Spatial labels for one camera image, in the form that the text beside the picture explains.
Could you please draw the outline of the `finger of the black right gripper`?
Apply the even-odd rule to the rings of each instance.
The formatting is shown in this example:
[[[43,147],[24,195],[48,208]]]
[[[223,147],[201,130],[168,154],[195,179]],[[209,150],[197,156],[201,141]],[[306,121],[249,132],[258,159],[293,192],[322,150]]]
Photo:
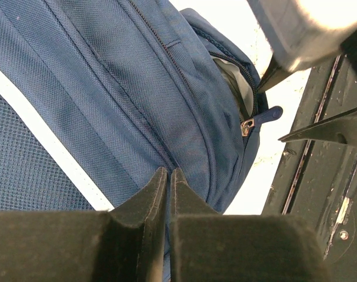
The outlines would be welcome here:
[[[273,55],[271,57],[267,70],[263,74],[256,88],[257,94],[266,92],[267,90],[281,83],[283,80],[285,80],[287,77],[291,76],[292,74],[293,74],[292,72],[289,72],[286,69],[284,69]]]
[[[343,145],[357,145],[357,107],[291,132],[281,142],[317,140]]]

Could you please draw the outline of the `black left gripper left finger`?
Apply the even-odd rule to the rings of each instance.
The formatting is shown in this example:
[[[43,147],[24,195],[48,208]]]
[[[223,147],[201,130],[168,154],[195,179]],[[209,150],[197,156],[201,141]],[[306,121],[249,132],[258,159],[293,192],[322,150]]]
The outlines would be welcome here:
[[[104,211],[0,211],[0,281],[161,281],[167,172]]]

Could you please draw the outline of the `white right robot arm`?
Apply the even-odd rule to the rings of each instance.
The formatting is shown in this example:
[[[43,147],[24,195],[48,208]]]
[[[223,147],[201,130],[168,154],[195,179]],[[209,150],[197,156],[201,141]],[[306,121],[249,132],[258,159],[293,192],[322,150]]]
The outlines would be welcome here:
[[[293,127],[260,216],[226,216],[259,146],[279,119],[265,92],[290,74],[340,55],[357,81],[357,20],[309,21],[304,1],[250,1],[271,47],[259,77],[225,36],[191,9],[172,21],[172,47],[189,75],[195,130],[182,134],[171,176],[173,281],[357,281],[357,95],[340,114]]]

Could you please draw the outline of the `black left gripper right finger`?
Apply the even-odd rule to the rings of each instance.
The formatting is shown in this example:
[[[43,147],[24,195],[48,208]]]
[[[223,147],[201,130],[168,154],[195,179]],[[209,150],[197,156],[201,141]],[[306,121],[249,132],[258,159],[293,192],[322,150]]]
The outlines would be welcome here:
[[[296,216],[221,215],[173,171],[172,281],[329,281],[316,236]]]

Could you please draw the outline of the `navy blue student backpack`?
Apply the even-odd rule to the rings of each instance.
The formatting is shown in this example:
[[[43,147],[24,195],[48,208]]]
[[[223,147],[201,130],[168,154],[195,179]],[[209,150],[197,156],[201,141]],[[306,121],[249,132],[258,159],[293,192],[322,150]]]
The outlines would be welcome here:
[[[0,1],[0,212],[111,212],[198,127],[168,1]]]

